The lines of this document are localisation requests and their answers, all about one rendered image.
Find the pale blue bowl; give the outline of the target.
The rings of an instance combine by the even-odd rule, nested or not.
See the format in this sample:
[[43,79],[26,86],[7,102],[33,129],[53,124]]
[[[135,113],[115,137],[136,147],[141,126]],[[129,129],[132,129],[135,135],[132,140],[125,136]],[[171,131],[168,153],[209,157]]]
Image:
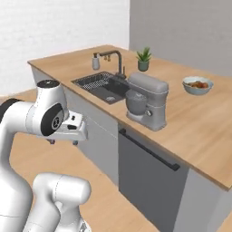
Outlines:
[[[207,82],[208,87],[206,89],[199,89],[199,88],[193,88],[189,86],[190,82],[195,82],[195,81],[201,81],[201,82]],[[214,83],[205,77],[200,77],[200,76],[188,76],[183,79],[183,87],[187,93],[190,93],[192,95],[204,95],[208,93],[214,86]]]

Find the orange food pieces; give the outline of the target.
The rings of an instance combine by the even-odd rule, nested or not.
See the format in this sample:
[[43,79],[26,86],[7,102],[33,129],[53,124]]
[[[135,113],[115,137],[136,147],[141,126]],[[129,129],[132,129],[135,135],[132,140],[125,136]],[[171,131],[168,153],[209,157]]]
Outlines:
[[208,87],[207,82],[195,81],[189,83],[190,87],[199,88],[199,89],[206,89]]

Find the grey soap dispenser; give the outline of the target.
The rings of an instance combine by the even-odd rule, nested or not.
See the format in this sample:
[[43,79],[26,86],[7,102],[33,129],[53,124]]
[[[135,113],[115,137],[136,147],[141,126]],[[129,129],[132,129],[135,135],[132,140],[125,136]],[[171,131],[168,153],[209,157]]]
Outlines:
[[100,69],[100,58],[98,53],[94,53],[92,57],[92,68],[93,70],[99,70]]

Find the dark grey dishwasher door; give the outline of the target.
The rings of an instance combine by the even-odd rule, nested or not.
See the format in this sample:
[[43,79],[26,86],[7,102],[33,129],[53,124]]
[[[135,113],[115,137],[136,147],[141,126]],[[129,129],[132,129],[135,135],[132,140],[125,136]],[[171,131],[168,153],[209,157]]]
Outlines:
[[189,168],[130,129],[119,130],[119,190],[160,232],[173,232]]

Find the pale grey cabinet end panel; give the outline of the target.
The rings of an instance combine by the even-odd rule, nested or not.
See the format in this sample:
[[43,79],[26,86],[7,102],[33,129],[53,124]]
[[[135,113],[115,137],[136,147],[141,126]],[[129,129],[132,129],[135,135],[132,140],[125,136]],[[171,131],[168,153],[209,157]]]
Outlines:
[[232,188],[224,190],[191,169],[173,232],[217,232],[231,211]]

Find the dark metal tap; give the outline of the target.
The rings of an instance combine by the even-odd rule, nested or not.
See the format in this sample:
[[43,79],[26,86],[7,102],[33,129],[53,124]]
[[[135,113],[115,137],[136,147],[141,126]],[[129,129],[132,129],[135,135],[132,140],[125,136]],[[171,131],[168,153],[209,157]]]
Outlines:
[[126,79],[126,75],[124,71],[122,70],[122,59],[121,59],[121,53],[118,50],[111,50],[108,52],[99,53],[100,57],[105,57],[104,60],[107,60],[108,62],[111,61],[111,55],[116,53],[118,55],[118,71],[116,72],[116,75],[121,77],[123,80]]

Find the dark grey sink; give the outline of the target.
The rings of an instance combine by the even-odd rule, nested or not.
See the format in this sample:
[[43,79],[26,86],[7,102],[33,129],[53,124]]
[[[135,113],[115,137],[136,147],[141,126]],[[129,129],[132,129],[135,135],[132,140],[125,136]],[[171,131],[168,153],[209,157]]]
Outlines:
[[75,79],[72,83],[108,104],[122,101],[130,89],[125,79],[109,72],[91,74]]

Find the green plant in grey pot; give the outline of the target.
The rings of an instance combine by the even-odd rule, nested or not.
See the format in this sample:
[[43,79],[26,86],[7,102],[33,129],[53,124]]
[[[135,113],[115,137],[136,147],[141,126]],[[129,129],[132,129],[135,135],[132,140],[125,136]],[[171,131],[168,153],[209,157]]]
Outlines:
[[142,52],[137,52],[138,69],[141,72],[146,72],[149,69],[150,58],[151,53],[149,47],[145,47]]

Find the grey stand mixer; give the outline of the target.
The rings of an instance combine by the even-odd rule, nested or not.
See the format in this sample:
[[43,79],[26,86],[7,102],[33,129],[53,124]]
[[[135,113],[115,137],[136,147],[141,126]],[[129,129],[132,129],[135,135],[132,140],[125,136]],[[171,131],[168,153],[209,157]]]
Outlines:
[[169,85],[141,72],[132,73],[128,85],[126,116],[152,131],[164,128],[167,124],[165,110]]

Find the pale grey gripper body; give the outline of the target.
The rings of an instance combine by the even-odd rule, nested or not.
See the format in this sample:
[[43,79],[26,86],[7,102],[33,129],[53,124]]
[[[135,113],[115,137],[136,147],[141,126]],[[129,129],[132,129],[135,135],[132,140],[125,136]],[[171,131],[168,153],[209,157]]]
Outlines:
[[87,129],[86,123],[81,122],[80,126],[77,127],[74,124],[65,124],[52,135],[47,136],[48,140],[86,140],[87,139]]

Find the pale grey cabinet front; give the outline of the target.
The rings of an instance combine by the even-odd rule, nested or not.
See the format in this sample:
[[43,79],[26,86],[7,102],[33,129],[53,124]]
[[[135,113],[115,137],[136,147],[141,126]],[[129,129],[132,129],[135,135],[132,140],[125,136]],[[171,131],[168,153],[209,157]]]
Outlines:
[[68,109],[81,113],[87,123],[88,140],[78,143],[82,153],[118,186],[118,122],[98,107],[101,100],[74,86],[63,86]]

